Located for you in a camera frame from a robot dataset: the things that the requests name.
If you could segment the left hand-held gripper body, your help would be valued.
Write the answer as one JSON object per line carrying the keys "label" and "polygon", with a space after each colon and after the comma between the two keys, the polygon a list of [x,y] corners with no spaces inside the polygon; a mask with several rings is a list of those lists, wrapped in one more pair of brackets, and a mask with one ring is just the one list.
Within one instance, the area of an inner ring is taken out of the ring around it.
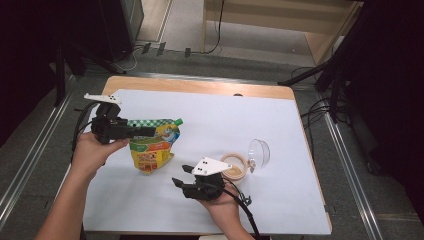
{"label": "left hand-held gripper body", "polygon": [[119,96],[86,93],[84,98],[99,104],[95,117],[92,119],[91,132],[96,135],[101,144],[134,137],[134,130],[128,125],[128,120],[118,116],[121,111],[119,105],[122,103]]}

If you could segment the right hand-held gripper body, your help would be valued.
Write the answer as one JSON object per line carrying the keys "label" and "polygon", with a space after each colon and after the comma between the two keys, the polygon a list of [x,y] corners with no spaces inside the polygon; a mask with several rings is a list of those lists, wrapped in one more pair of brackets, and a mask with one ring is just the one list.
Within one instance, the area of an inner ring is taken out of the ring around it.
{"label": "right hand-held gripper body", "polygon": [[224,180],[221,173],[231,168],[230,164],[209,157],[202,158],[194,167],[195,181],[192,187],[182,189],[186,198],[211,201],[223,193]]}

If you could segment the yellow spouted seasoning pouch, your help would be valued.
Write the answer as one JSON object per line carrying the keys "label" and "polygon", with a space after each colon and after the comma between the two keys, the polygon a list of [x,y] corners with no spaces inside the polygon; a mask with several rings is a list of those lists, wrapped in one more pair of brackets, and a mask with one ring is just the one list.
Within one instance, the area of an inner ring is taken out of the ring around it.
{"label": "yellow spouted seasoning pouch", "polygon": [[181,118],[130,120],[129,126],[153,127],[156,132],[153,137],[135,137],[130,140],[129,147],[136,169],[144,174],[151,174],[167,164],[174,156],[172,145],[180,137],[179,126]]}

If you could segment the clear dome jar lid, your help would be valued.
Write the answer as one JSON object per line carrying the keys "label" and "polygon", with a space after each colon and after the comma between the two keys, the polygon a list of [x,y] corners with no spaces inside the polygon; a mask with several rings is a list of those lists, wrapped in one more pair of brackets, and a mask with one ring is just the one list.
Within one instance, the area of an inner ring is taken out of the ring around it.
{"label": "clear dome jar lid", "polygon": [[259,139],[253,139],[248,148],[248,166],[251,173],[264,168],[270,160],[270,148],[268,144]]}

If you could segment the person's right hand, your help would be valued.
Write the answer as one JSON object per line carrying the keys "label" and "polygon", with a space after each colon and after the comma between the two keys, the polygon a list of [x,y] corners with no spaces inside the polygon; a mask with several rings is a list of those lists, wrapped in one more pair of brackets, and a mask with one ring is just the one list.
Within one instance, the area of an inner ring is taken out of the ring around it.
{"label": "person's right hand", "polygon": [[219,198],[211,201],[199,200],[199,203],[208,211],[221,231],[242,228],[239,205],[228,194],[224,193]]}

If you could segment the person's left hand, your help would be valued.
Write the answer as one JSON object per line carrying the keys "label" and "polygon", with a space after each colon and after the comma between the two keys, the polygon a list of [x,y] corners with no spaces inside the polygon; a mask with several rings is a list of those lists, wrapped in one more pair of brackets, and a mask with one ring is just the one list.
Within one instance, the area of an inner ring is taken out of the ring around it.
{"label": "person's left hand", "polygon": [[115,140],[101,144],[96,135],[87,132],[79,136],[71,163],[71,175],[77,179],[91,180],[107,158],[116,151],[126,147],[128,139]]}

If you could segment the white paper sheet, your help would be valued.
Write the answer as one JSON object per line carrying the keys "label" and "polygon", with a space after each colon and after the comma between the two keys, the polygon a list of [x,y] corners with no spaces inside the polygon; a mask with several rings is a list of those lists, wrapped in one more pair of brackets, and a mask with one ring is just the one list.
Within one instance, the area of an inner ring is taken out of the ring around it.
{"label": "white paper sheet", "polygon": [[247,174],[241,191],[251,197],[252,220],[262,234],[328,235],[332,231],[298,108],[293,100],[246,94],[191,94],[118,90],[121,117],[179,119],[173,159],[150,175],[133,165],[129,149],[111,155],[92,180],[84,214],[88,232],[217,232],[207,211],[184,197],[173,178],[192,183],[182,165],[228,153],[247,155],[253,139],[270,148],[269,163]]}

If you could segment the dark cabinet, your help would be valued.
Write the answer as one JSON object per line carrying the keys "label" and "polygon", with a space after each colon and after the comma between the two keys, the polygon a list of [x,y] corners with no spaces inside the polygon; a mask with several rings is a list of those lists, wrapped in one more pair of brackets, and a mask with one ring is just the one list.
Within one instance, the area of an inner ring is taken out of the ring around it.
{"label": "dark cabinet", "polygon": [[141,0],[99,0],[106,33],[106,58],[117,61],[134,48],[144,11]]}

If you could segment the black curtain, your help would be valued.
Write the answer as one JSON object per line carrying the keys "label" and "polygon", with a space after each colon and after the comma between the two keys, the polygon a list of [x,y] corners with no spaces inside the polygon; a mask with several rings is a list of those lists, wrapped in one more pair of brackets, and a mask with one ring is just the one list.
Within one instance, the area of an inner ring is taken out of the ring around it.
{"label": "black curtain", "polygon": [[56,91],[56,49],[89,0],[0,0],[0,147]]}
{"label": "black curtain", "polygon": [[368,155],[424,224],[424,0],[367,0],[346,94],[376,140]]}

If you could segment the black metal stand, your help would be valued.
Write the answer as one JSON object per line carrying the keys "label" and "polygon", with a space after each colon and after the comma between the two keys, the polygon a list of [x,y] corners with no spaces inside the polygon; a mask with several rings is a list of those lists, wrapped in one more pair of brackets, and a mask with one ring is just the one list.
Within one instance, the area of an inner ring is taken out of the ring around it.
{"label": "black metal stand", "polygon": [[289,80],[278,82],[279,86],[289,87],[320,73],[320,77],[315,83],[315,90],[324,92],[328,87],[331,87],[329,114],[334,122],[337,122],[337,102],[344,82],[343,75],[348,71],[348,65],[359,59],[361,45],[365,43],[365,28],[377,0],[359,0],[359,3],[361,10],[357,20],[327,61],[295,77],[291,77]]}

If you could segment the light wooden shelf unit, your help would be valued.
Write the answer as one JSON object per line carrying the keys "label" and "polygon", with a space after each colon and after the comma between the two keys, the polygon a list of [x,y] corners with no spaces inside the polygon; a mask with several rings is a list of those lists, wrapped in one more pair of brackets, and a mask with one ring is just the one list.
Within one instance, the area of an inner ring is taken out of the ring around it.
{"label": "light wooden shelf unit", "polygon": [[202,0],[202,41],[206,22],[294,30],[305,37],[316,65],[322,64],[340,36],[356,22],[360,0]]}

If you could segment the metal floor rail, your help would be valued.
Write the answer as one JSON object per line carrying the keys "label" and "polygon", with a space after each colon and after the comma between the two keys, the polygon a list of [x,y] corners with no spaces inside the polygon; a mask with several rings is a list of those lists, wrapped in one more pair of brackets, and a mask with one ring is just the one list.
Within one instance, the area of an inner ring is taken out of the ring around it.
{"label": "metal floor rail", "polygon": [[333,122],[329,114],[325,115],[325,120],[368,238],[370,240],[384,240],[376,215],[355,170],[338,124]]}
{"label": "metal floor rail", "polygon": [[[268,81],[268,80],[249,80],[249,79],[237,79],[237,78],[190,76],[190,75],[161,74],[161,73],[133,73],[133,74],[127,74],[127,77],[172,79],[172,80],[193,80],[193,81],[254,84],[254,85],[267,85],[267,86],[277,85],[276,81]],[[291,88],[294,90],[309,91],[309,90],[314,90],[315,85],[312,80],[303,80],[299,83],[292,85]]]}
{"label": "metal floor rail", "polygon": [[60,122],[78,78],[65,78],[65,97],[54,107],[48,95],[0,147],[0,232],[6,225],[45,147]]}

